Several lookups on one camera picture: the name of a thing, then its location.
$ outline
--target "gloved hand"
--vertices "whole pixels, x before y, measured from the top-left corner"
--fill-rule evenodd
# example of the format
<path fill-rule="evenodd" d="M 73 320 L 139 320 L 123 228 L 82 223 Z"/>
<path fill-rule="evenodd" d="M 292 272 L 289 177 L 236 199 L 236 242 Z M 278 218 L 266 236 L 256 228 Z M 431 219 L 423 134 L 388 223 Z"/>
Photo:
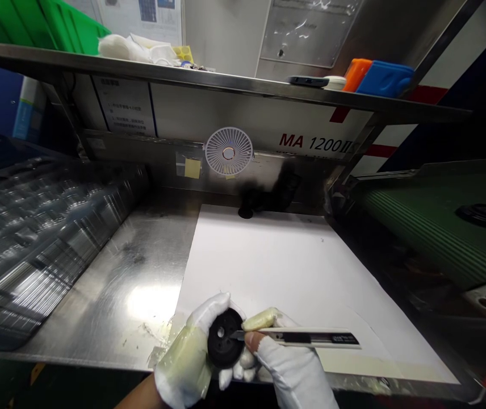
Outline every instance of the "gloved hand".
<path fill-rule="evenodd" d="M 242 324 L 245 331 L 272 326 L 297 327 L 297 324 L 277 308 L 268 308 Z M 285 347 L 259 332 L 245 334 L 245 344 L 271 373 L 281 408 L 338 408 L 314 349 Z M 250 365 L 247 360 L 242 364 Z"/>
<path fill-rule="evenodd" d="M 207 394 L 211 380 L 211 366 L 207 362 L 209 328 L 228 307 L 236 310 L 245 319 L 245 314 L 230 302 L 230 293 L 216 294 L 188 317 L 186 325 L 156 365 L 156 389 L 162 400 L 171 408 L 183 409 L 192 406 Z M 219 374 L 220 389 L 226 389 L 232 377 L 251 381 L 255 369 L 244 371 L 240 362 L 252 362 L 253 359 L 253 355 L 245 350 L 233 369 L 222 370 Z"/>

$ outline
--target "blue plastic container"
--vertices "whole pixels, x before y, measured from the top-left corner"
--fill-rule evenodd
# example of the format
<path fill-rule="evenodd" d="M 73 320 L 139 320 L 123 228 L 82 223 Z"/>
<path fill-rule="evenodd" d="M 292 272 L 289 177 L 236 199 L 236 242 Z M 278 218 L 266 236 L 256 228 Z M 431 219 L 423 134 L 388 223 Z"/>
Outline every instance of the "blue plastic container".
<path fill-rule="evenodd" d="M 413 69 L 400 64 L 374 61 L 357 88 L 357 93 L 396 98 L 409 86 Z"/>

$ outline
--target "fan grille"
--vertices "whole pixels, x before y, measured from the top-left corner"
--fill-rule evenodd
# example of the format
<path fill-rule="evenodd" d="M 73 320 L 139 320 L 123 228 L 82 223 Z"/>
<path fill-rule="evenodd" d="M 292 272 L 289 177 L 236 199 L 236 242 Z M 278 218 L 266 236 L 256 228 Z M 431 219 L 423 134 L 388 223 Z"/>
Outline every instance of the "fan grille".
<path fill-rule="evenodd" d="M 235 175 L 253 159 L 253 144 L 239 128 L 221 128 L 207 141 L 205 158 L 216 173 Z"/>

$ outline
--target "green conveyor belt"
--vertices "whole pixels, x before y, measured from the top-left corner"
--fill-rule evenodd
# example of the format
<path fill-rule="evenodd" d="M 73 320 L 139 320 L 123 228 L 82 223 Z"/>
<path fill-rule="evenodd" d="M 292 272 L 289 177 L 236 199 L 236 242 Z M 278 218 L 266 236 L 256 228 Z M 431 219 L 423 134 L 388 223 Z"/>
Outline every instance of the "green conveyor belt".
<path fill-rule="evenodd" d="M 351 197 L 462 289 L 486 283 L 486 228 L 455 214 L 486 203 L 486 173 L 365 181 Z"/>

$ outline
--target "yellow tape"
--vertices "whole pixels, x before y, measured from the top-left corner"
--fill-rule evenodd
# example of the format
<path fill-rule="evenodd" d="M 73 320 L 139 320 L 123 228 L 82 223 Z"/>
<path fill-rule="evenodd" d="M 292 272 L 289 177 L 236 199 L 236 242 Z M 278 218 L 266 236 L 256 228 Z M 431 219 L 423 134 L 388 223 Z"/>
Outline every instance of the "yellow tape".
<path fill-rule="evenodd" d="M 31 383 L 30 383 L 30 385 L 33 385 L 35 383 L 35 381 L 37 380 L 37 378 L 39 377 L 40 373 L 42 372 L 42 370 L 44 369 L 45 366 L 46 366 L 46 364 L 44 364 L 42 362 L 39 362 L 38 364 L 35 365 L 35 367 L 31 371 Z"/>
<path fill-rule="evenodd" d="M 199 172 L 202 167 L 201 161 L 185 158 L 185 176 L 192 179 L 199 179 Z"/>

